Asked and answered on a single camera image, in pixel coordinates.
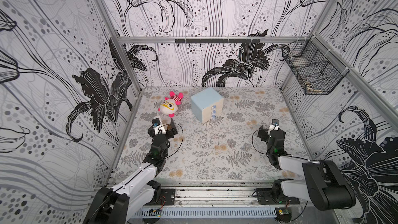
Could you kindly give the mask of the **blue wooden drawer box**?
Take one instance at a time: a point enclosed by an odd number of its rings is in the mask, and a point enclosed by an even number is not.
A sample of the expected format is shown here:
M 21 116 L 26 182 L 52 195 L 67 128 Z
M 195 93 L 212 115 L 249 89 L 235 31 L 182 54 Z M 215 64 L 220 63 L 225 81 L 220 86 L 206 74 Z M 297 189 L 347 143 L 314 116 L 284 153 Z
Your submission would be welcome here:
M 221 115 L 224 97 L 214 88 L 209 87 L 190 98 L 191 110 L 201 124 Z

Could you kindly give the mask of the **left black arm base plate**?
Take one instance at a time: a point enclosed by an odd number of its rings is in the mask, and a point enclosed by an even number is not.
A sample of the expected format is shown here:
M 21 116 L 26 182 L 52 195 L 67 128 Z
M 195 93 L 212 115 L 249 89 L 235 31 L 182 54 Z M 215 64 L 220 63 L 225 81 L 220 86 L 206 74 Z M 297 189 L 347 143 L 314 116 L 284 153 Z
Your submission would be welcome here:
M 145 206 L 171 206 L 175 203 L 175 197 L 175 188 L 157 189 L 154 192 L 153 199 Z

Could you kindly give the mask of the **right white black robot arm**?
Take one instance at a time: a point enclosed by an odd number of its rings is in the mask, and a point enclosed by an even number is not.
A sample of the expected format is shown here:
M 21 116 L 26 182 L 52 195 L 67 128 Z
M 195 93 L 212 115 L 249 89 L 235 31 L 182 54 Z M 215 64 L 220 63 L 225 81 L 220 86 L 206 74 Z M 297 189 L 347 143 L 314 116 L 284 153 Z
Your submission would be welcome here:
M 356 196 L 340 169 L 331 160 L 309 160 L 295 157 L 285 151 L 286 133 L 278 124 L 259 127 L 258 137 L 266 143 L 270 164 L 278 169 L 302 176 L 277 179 L 271 188 L 257 189 L 261 204 L 298 204 L 300 200 L 312 203 L 318 210 L 347 209 L 355 206 Z

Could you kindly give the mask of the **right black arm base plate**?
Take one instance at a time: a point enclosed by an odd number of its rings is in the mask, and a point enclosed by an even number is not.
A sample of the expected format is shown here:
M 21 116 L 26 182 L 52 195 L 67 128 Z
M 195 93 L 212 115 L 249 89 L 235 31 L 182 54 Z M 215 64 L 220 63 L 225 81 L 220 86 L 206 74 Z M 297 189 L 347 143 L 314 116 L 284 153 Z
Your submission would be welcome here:
M 277 189 L 257 188 L 252 196 L 257 199 L 260 205 L 279 204 L 289 206 L 300 204 L 300 200 L 298 198 L 287 197 Z

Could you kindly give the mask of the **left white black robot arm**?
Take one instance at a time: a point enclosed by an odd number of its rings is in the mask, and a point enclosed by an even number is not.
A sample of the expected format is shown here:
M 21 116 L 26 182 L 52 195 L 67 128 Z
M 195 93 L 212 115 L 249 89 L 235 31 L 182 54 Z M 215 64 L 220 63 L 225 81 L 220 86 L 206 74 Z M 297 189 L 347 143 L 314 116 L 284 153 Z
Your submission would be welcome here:
M 154 179 L 163 170 L 170 157 L 169 139 L 178 134 L 173 119 L 163 124 L 161 119 L 152 119 L 148 129 L 152 138 L 149 152 L 138 168 L 122 182 L 112 187 L 102 187 L 94 196 L 84 218 L 84 224 L 126 224 L 145 205 L 158 208 L 150 210 L 150 215 L 158 215 L 166 204 L 171 204 L 171 193 L 161 189 Z

